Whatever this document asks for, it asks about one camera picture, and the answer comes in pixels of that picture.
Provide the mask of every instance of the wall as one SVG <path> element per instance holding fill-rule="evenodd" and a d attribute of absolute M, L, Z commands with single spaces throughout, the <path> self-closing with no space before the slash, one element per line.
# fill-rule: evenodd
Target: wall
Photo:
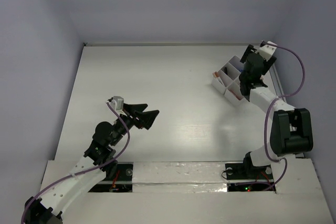
<path fill-rule="evenodd" d="M 294 0 L 64 0 L 85 42 L 259 42 Z"/>
<path fill-rule="evenodd" d="M 0 0 L 0 223 L 19 223 L 54 157 L 82 42 L 60 0 Z"/>
<path fill-rule="evenodd" d="M 279 45 L 298 53 L 306 67 L 306 84 L 288 101 L 311 113 L 314 149 L 309 154 L 320 176 L 333 218 L 336 220 L 335 127 L 336 127 L 336 2 L 335 0 L 298 0 L 274 38 Z M 294 91 L 301 80 L 295 58 L 277 52 L 276 67 L 285 93 Z"/>

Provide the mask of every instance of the purple cable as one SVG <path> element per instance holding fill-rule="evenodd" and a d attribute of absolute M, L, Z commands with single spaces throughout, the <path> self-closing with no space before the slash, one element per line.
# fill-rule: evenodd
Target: purple cable
<path fill-rule="evenodd" d="M 287 166 L 288 166 L 288 161 L 287 159 L 284 157 L 280 160 L 277 160 L 277 159 L 273 159 L 270 157 L 269 153 L 268 153 L 268 147 L 267 147 L 267 125 L 268 125 L 268 117 L 269 117 L 269 114 L 271 113 L 271 110 L 273 108 L 273 105 L 275 104 L 276 101 L 278 101 L 279 99 L 281 98 L 284 98 L 284 97 L 292 97 L 294 95 L 296 95 L 297 93 L 300 92 L 300 90 L 302 89 L 303 87 L 303 84 L 304 84 L 304 80 L 306 79 L 306 70 L 305 70 L 305 67 L 303 65 L 303 62 L 302 60 L 300 59 L 300 57 L 294 52 L 292 51 L 291 49 L 288 49 L 288 48 L 285 48 L 285 47 L 280 47 L 278 45 L 274 45 L 274 44 L 271 44 L 271 43 L 265 43 L 265 45 L 269 45 L 269 46 L 272 46 L 272 47 L 277 47 L 277 48 L 280 48 L 280 49 L 283 49 L 283 50 L 286 50 L 288 52 L 291 52 L 297 59 L 298 61 L 300 62 L 300 65 L 301 65 L 301 68 L 302 68 L 302 80 L 301 80 L 301 84 L 299 86 L 299 88 L 293 92 L 292 94 L 284 94 L 284 95 L 280 95 L 278 98 L 275 98 L 270 106 L 268 107 L 267 109 L 267 112 L 266 112 L 266 117 L 265 117 L 265 124 L 264 124 L 264 147 L 265 147 L 265 153 L 266 153 L 266 156 L 269 160 L 271 160 L 272 162 L 276 162 L 276 163 L 279 163 L 281 160 L 285 160 L 285 167 L 283 169 L 283 172 L 281 174 L 281 176 L 278 178 L 277 181 L 275 181 L 272 185 L 270 185 L 269 187 L 267 187 L 266 189 L 264 189 L 263 191 L 267 191 L 269 189 L 271 189 L 272 187 L 274 187 L 280 180 L 282 180 L 282 178 L 284 177 L 286 171 L 287 171 Z M 248 183 L 238 183 L 240 185 L 247 185 Z"/>
<path fill-rule="evenodd" d="M 87 170 L 82 170 L 81 172 L 77 172 L 75 173 L 75 176 L 78 176 L 78 175 L 82 175 L 82 174 L 85 174 L 85 173 L 88 173 L 88 172 L 91 172 L 93 170 L 96 170 L 96 169 L 100 169 L 110 163 L 112 163 L 113 161 L 115 161 L 118 157 L 120 157 L 120 155 L 126 150 L 128 144 L 130 143 L 130 139 L 131 139 L 131 135 L 130 135 L 130 131 L 129 129 L 127 128 L 127 125 L 125 124 L 124 120 L 120 117 L 120 115 L 118 115 L 118 113 L 110 106 L 109 103 L 106 103 L 107 106 L 109 107 L 109 109 L 113 112 L 113 114 L 115 114 L 117 116 L 117 118 L 120 120 L 121 124 L 125 127 L 126 131 L 127 131 L 127 141 L 126 141 L 126 144 L 124 146 L 124 148 L 111 160 L 99 165 L 99 166 L 95 166 L 95 167 L 92 167 L 92 168 L 89 168 Z M 34 200 L 38 199 L 39 196 L 41 196 L 43 193 L 45 193 L 46 191 L 50 190 L 52 187 L 54 187 L 55 185 L 57 185 L 58 183 L 61 183 L 63 182 L 64 180 L 67 180 L 68 178 L 72 178 L 72 175 L 68 175 L 68 176 L 65 176 L 63 178 L 60 178 L 59 180 L 53 182 L 52 184 L 50 184 L 49 186 L 47 186 L 46 188 L 44 188 L 42 191 L 40 191 L 37 195 L 35 195 L 31 201 L 27 204 L 27 206 L 25 207 L 25 210 L 22 214 L 22 217 L 21 217 L 21 224 L 24 224 L 24 220 L 25 220 L 25 216 L 27 214 L 27 211 L 29 209 L 29 207 L 32 205 L 32 203 L 34 202 Z"/>

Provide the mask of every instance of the purple cord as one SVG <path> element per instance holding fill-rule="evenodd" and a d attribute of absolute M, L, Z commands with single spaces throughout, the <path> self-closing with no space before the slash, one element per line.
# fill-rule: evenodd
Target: purple cord
<path fill-rule="evenodd" d="M 281 176 L 279 177 L 279 179 L 277 181 L 275 181 L 272 185 L 270 185 L 269 187 L 267 187 L 266 189 L 264 189 L 263 191 L 267 191 L 269 189 L 271 189 L 272 187 L 274 187 L 280 180 L 282 180 L 282 178 L 284 177 L 286 171 L 287 171 L 287 166 L 288 166 L 288 161 L 287 159 L 284 157 L 280 160 L 277 160 L 277 159 L 273 159 L 270 157 L 269 153 L 268 153 L 268 147 L 267 147 L 267 124 L 268 124 L 268 117 L 269 117 L 269 114 L 271 113 L 271 110 L 273 108 L 273 105 L 275 104 L 276 101 L 278 101 L 279 99 L 281 98 L 284 98 L 284 97 L 292 97 L 294 95 L 296 95 L 297 93 L 300 92 L 300 90 L 302 89 L 303 87 L 303 84 L 304 84 L 304 80 L 306 79 L 306 70 L 305 70 L 305 67 L 303 65 L 303 62 L 302 60 L 300 59 L 300 57 L 294 52 L 292 51 L 291 49 L 288 49 L 288 48 L 285 48 L 285 47 L 280 47 L 278 45 L 274 45 L 274 44 L 271 44 L 271 43 L 265 43 L 265 45 L 269 45 L 269 46 L 272 46 L 272 47 L 277 47 L 277 48 L 280 48 L 280 49 L 283 49 L 283 50 L 286 50 L 288 52 L 291 52 L 300 62 L 300 65 L 301 65 L 301 68 L 302 68 L 302 80 L 301 80 L 301 84 L 299 86 L 299 88 L 293 92 L 292 94 L 284 94 L 284 95 L 280 95 L 278 98 L 275 98 L 270 106 L 268 107 L 267 109 L 267 112 L 266 112 L 266 117 L 265 117 L 265 125 L 264 125 L 264 147 L 265 147 L 265 153 L 266 153 L 266 156 L 269 160 L 271 160 L 272 162 L 276 162 L 276 163 L 279 163 L 281 160 L 285 160 L 285 167 L 283 169 L 283 172 L 281 174 Z"/>
<path fill-rule="evenodd" d="M 113 161 L 115 161 L 127 148 L 128 144 L 130 143 L 130 139 L 131 139 L 131 135 L 130 135 L 130 131 L 129 129 L 127 128 L 127 125 L 125 124 L 124 120 L 120 117 L 120 115 L 118 115 L 118 113 L 110 106 L 109 103 L 106 103 L 107 106 L 109 107 L 109 109 L 113 112 L 113 114 L 115 114 L 117 116 L 117 118 L 120 120 L 121 124 L 125 127 L 125 130 L 127 131 L 127 141 L 126 141 L 126 144 L 124 146 L 124 148 L 111 160 L 99 165 L 99 166 L 95 166 L 95 167 L 92 167 L 92 168 L 89 168 L 87 170 L 82 170 L 81 172 L 77 172 L 75 173 L 75 176 L 78 176 L 78 175 L 82 175 L 82 174 L 85 174 L 85 173 L 88 173 L 88 172 L 91 172 L 93 170 L 96 170 L 96 169 L 100 169 L 110 163 L 112 163 Z M 46 188 L 44 188 L 42 191 L 40 191 L 37 195 L 35 195 L 31 201 L 27 204 L 27 206 L 25 207 L 25 210 L 22 214 L 22 217 L 21 217 L 21 224 L 24 224 L 24 220 L 25 220 L 25 216 L 27 214 L 27 211 L 29 209 L 29 207 L 32 205 L 32 203 L 34 202 L 34 200 L 38 199 L 39 196 L 41 196 L 43 193 L 45 193 L 46 191 L 50 190 L 52 187 L 54 187 L 56 184 L 58 183 L 61 183 L 63 182 L 64 180 L 67 180 L 68 178 L 72 178 L 72 175 L 68 175 L 68 176 L 65 176 L 63 178 L 60 178 L 59 180 L 53 182 L 52 184 L 50 184 L 49 186 L 47 186 Z"/>

